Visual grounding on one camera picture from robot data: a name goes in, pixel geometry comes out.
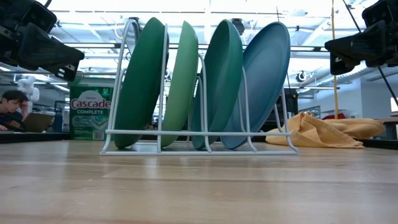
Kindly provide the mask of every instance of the yellow towel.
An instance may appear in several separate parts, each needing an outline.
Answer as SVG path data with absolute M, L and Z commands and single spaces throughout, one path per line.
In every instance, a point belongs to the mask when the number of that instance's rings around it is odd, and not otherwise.
M 362 149 L 363 144 L 356 139 L 368 139 L 384 131 L 382 121 L 373 119 L 329 119 L 320 120 L 309 113 L 299 113 L 289 119 L 294 146 L 337 147 Z M 268 133 L 279 132 L 273 129 Z M 285 136 L 267 136 L 271 144 L 287 145 Z

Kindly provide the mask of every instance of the wooden tabletop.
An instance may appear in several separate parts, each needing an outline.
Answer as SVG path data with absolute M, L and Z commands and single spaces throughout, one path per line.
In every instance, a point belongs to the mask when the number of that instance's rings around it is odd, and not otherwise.
M 100 157 L 102 146 L 103 142 L 84 141 L 0 145 L 0 223 L 398 220 L 395 150 L 308 148 L 300 149 L 299 156 Z

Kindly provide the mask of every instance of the plate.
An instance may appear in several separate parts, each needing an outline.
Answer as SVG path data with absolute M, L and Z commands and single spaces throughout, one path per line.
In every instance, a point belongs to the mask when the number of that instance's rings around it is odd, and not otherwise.
M 250 41 L 243 53 L 243 65 L 248 83 L 248 104 L 251 132 L 258 132 L 274 109 L 284 85 L 290 60 L 290 35 L 285 25 L 273 22 Z M 243 82 L 239 89 L 243 121 L 246 112 Z M 238 99 L 226 125 L 225 132 L 240 132 Z M 244 136 L 222 136 L 221 142 L 234 149 L 247 141 Z
M 230 21 L 216 28 L 205 56 L 207 77 L 208 130 L 223 131 L 233 111 L 242 79 L 243 49 L 241 38 Z M 192 130 L 201 131 L 200 89 L 193 103 Z M 209 136 L 209 144 L 218 136 Z M 205 147 L 203 136 L 192 136 L 195 149 Z
M 198 37 L 193 27 L 184 21 L 166 103 L 162 130 L 181 131 L 192 105 L 198 72 Z M 162 147 L 172 144 L 178 136 L 162 136 Z
M 151 122 L 160 92 L 163 42 L 164 25 L 156 18 L 150 19 L 142 30 L 126 70 L 115 129 L 144 130 Z M 138 134 L 115 134 L 114 141 L 121 149 L 140 138 Z

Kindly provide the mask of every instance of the dish rack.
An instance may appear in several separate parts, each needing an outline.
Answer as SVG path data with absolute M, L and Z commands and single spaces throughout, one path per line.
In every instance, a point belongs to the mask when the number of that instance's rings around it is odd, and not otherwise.
M 106 141 L 105 145 L 102 148 L 100 154 L 102 156 L 134 156 L 134 155 L 140 155 L 140 156 L 153 156 L 153 155 L 294 155 L 298 154 L 299 150 L 292 144 L 292 141 L 290 139 L 290 136 L 292 133 L 289 132 L 289 127 L 288 123 L 285 123 L 285 131 L 282 129 L 280 123 L 279 123 L 279 115 L 278 115 L 278 110 L 277 106 L 274 105 L 274 111 L 275 111 L 275 116 L 277 120 L 277 127 L 279 130 L 279 133 L 252 133 L 250 132 L 250 119 L 249 119 L 249 106 L 248 106 L 248 87 L 247 87 L 247 82 L 246 82 L 246 72 L 244 69 L 242 69 L 242 76 L 243 76 L 243 83 L 244 83 L 244 98 L 245 98 L 245 112 L 246 112 L 246 117 L 244 118 L 245 121 L 243 121 L 242 118 L 242 108 L 241 108 L 241 103 L 240 99 L 238 97 L 238 106 L 239 106 L 239 111 L 240 111 L 240 122 L 241 122 L 241 132 L 232 132 L 232 133 L 227 133 L 227 132 L 209 132 L 208 131 L 208 117 L 207 117 L 207 85 L 206 85 L 206 67 L 205 67 L 205 62 L 203 57 L 198 54 L 201 65 L 202 65 L 202 77 L 197 77 L 198 80 L 198 88 L 200 88 L 200 105 L 201 105 L 201 131 L 200 132 L 195 132 L 190 130 L 190 122 L 191 119 L 188 119 L 188 131 L 163 131 L 162 130 L 162 112 L 163 112 L 163 98 L 164 98 L 164 74 L 165 74 L 165 68 L 166 68 L 166 53 L 167 53 L 167 24 L 165 24 L 165 31 L 164 31 L 164 46 L 163 46 L 163 55 L 162 55 L 162 74 L 161 74 L 161 83 L 160 83 L 160 96 L 159 96 L 159 119 L 158 119 L 158 130 L 153 131 L 153 130 L 116 130 L 114 128 L 115 125 L 115 114 L 116 110 L 118 108 L 118 103 L 119 103 L 119 94 L 120 94 L 120 89 L 122 87 L 122 81 L 123 81 L 123 75 L 126 72 L 126 69 L 121 69 L 121 64 L 124 56 L 124 49 L 125 45 L 129 44 L 126 42 L 127 39 L 127 34 L 129 33 L 130 29 L 138 30 L 138 24 L 135 20 L 128 20 L 126 23 L 126 26 L 124 28 L 123 32 L 123 39 L 121 42 L 121 48 L 120 48 L 120 53 L 119 53 L 119 60 L 118 60 L 118 67 L 116 70 L 116 77 L 115 77 L 115 83 L 114 83 L 114 91 L 112 95 L 112 102 L 111 102 L 111 109 L 109 113 L 109 122 L 108 122 L 108 128 L 105 131 L 106 133 Z M 287 110 L 286 110 L 286 100 L 285 100 L 285 91 L 284 88 L 282 87 L 281 89 L 281 95 L 282 95 L 282 110 L 283 110 L 283 115 L 284 115 L 284 121 L 287 121 Z M 111 135 L 112 134 L 146 134 L 146 135 L 156 135 L 157 140 L 152 141 L 152 144 L 150 144 L 151 147 L 154 147 L 151 151 L 109 151 L 109 146 L 111 144 Z M 191 144 L 189 142 L 189 137 L 190 136 L 204 136 L 205 137 L 205 151 L 162 151 L 161 147 L 161 140 L 162 140 L 162 135 L 177 135 L 177 136 L 187 136 L 187 146 L 188 144 Z M 247 137 L 247 143 L 251 151 L 235 151 L 235 150 L 230 150 L 230 151 L 214 151 L 208 140 L 208 136 L 246 136 Z M 253 136 L 285 136 L 287 139 L 287 143 L 290 147 L 291 150 L 288 151 L 259 151 L 252 143 L 251 137 Z

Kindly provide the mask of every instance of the dishwasher detergent box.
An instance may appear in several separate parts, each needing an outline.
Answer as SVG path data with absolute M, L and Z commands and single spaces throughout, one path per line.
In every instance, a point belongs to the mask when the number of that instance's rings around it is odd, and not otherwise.
M 70 134 L 74 140 L 105 140 L 111 87 L 71 86 Z

